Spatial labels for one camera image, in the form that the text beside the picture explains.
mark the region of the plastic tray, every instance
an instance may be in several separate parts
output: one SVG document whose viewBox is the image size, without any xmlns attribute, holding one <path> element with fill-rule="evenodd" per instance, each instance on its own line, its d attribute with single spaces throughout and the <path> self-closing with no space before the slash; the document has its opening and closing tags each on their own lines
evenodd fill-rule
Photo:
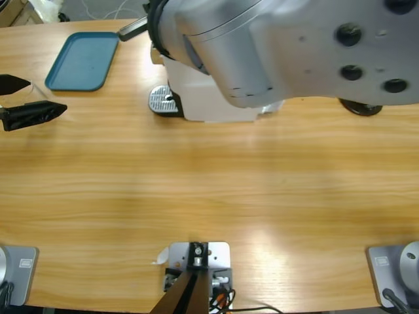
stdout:
<svg viewBox="0 0 419 314">
<path fill-rule="evenodd" d="M 46 87 L 51 90 L 98 90 L 105 83 L 118 42 L 116 33 L 72 34 L 46 77 Z"/>
</svg>

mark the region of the wire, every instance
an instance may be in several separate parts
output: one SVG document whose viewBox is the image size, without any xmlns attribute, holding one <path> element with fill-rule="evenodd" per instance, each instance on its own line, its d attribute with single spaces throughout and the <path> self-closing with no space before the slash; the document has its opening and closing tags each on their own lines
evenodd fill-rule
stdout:
<svg viewBox="0 0 419 314">
<path fill-rule="evenodd" d="M 394 307 L 401 313 L 401 314 L 413 314 L 413 310 L 405 304 L 402 300 L 400 300 L 395 294 L 394 291 L 388 288 L 385 288 L 382 291 L 382 295 L 389 300 Z"/>
<path fill-rule="evenodd" d="M 131 9 L 123 9 L 123 6 L 128 2 L 128 0 L 124 0 L 121 5 L 119 6 L 119 8 L 117 10 L 111 11 L 109 13 L 107 13 L 103 18 L 98 18 L 96 16 L 94 16 L 91 12 L 90 9 L 88 7 L 88 5 L 86 4 L 86 2 L 84 2 L 84 0 L 81 0 L 81 3 L 83 4 L 84 8 L 86 9 L 86 14 L 89 18 L 91 18 L 92 20 L 105 20 L 106 18 L 108 18 L 111 14 L 115 14 L 115 17 L 113 18 L 114 20 L 116 20 L 118 18 L 119 12 L 120 11 L 127 11 L 127 12 L 133 12 L 137 15 L 138 18 L 141 18 L 141 14 L 138 11 L 135 10 L 131 10 Z"/>
<path fill-rule="evenodd" d="M 264 309 L 271 309 L 272 311 L 275 311 L 276 313 L 283 314 L 279 309 L 273 306 L 261 306 L 261 307 L 249 307 L 248 309 L 222 309 L 218 313 L 227 313 L 227 312 L 250 312 L 250 311 L 262 311 Z"/>
<path fill-rule="evenodd" d="M 13 284 L 8 282 L 3 282 L 3 284 L 0 285 L 0 314 L 3 314 L 9 307 L 13 288 Z"/>
<path fill-rule="evenodd" d="M 262 310 L 272 310 L 278 314 L 283 314 L 276 307 L 266 305 L 261 307 L 249 307 L 244 309 L 231 309 L 230 306 L 236 297 L 236 291 L 234 289 L 227 290 L 226 288 L 219 289 L 219 294 L 216 294 L 209 303 L 209 312 L 218 309 L 217 314 L 222 313 L 234 313 L 234 312 L 250 312 L 250 311 L 262 311 Z"/>
</svg>

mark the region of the gray robot arm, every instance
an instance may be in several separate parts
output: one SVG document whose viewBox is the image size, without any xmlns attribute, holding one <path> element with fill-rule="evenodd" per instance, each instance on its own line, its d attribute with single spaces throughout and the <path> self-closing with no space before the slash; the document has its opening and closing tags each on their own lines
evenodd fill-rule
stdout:
<svg viewBox="0 0 419 314">
<path fill-rule="evenodd" d="M 241 108 L 327 96 L 419 102 L 417 0 L 152 0 L 159 51 Z"/>
</svg>

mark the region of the wooden table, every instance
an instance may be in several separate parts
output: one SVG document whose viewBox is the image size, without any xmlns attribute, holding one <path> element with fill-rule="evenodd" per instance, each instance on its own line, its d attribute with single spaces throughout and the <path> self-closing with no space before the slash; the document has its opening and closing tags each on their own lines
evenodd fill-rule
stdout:
<svg viewBox="0 0 419 314">
<path fill-rule="evenodd" d="M 419 107 L 372 118 L 335 99 L 288 101 L 256 123 L 151 113 L 165 83 L 147 34 L 121 43 L 97 92 L 43 82 L 67 36 L 129 21 L 0 30 L 0 69 L 68 104 L 0 133 L 0 242 L 40 250 L 29 303 L 150 311 L 174 241 L 228 241 L 236 306 L 372 307 L 365 249 L 419 238 Z"/>
</svg>

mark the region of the metal grate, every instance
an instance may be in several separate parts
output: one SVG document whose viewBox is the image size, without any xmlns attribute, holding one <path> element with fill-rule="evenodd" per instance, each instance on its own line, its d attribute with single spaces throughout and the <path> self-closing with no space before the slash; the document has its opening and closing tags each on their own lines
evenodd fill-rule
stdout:
<svg viewBox="0 0 419 314">
<path fill-rule="evenodd" d="M 149 98 L 150 109 L 154 113 L 178 113 L 170 87 L 167 85 L 158 86 L 150 93 Z"/>
</svg>

